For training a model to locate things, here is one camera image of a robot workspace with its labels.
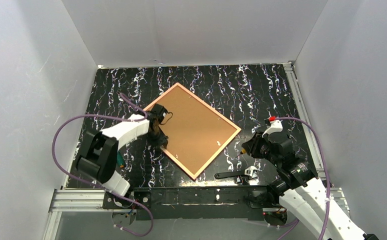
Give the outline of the pink photo frame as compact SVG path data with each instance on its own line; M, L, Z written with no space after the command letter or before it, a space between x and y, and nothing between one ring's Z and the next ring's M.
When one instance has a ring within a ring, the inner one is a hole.
M170 116L160 129L168 137L162 151L193 181L240 133L241 128L180 83L175 83L145 110L163 106Z

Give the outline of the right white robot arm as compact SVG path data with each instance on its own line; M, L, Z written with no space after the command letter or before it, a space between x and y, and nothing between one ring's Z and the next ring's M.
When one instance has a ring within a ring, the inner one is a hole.
M284 207L319 240L376 240L374 233L358 227L333 199L329 174L326 172L322 180L315 167L294 153L293 141L283 131L283 120L269 117L267 129L256 132L241 146L243 154L268 160L278 173L265 192L248 200Z

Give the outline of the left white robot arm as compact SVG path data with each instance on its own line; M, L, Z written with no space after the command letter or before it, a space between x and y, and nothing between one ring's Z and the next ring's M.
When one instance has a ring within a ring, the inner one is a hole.
M131 186L116 170L120 149L144 135L151 146L166 147L168 137L160 126L167 116L172 117L173 113L154 104L151 110L139 110L112 127L88 131L75 158L76 170L106 190L124 197Z

